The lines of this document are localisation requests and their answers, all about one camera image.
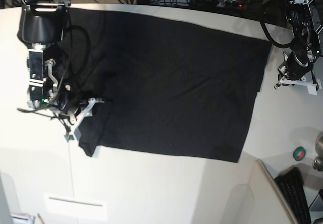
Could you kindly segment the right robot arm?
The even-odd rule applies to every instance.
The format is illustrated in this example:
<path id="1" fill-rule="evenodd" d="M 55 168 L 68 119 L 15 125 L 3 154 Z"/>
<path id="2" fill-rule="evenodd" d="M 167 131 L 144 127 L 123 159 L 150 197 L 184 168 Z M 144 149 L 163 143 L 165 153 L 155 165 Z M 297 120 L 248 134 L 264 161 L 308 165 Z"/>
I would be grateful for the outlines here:
<path id="1" fill-rule="evenodd" d="M 73 100 L 67 83 L 71 77 L 71 53 L 59 43 L 74 26 L 69 18 L 71 0 L 21 0 L 21 36 L 29 45 L 27 68 L 29 85 L 28 109 L 21 113 L 37 114 L 49 110 L 61 118 L 74 118 L 84 103 Z"/>

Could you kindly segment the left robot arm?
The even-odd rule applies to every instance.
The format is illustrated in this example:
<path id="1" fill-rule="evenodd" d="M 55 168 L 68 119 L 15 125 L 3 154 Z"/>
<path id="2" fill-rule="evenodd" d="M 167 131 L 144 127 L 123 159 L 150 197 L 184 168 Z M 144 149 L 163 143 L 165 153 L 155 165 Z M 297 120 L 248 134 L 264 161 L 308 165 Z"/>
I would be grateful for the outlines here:
<path id="1" fill-rule="evenodd" d="M 273 40 L 265 22 L 264 14 L 268 7 L 278 5 L 285 12 L 287 23 L 292 27 L 294 38 L 287 44 Z M 260 24 L 267 39 L 277 48 L 290 49 L 284 62 L 278 67 L 277 87 L 283 80 L 300 80 L 312 72 L 314 63 L 322 56 L 322 19 L 315 0 L 269 0 L 261 6 Z"/>

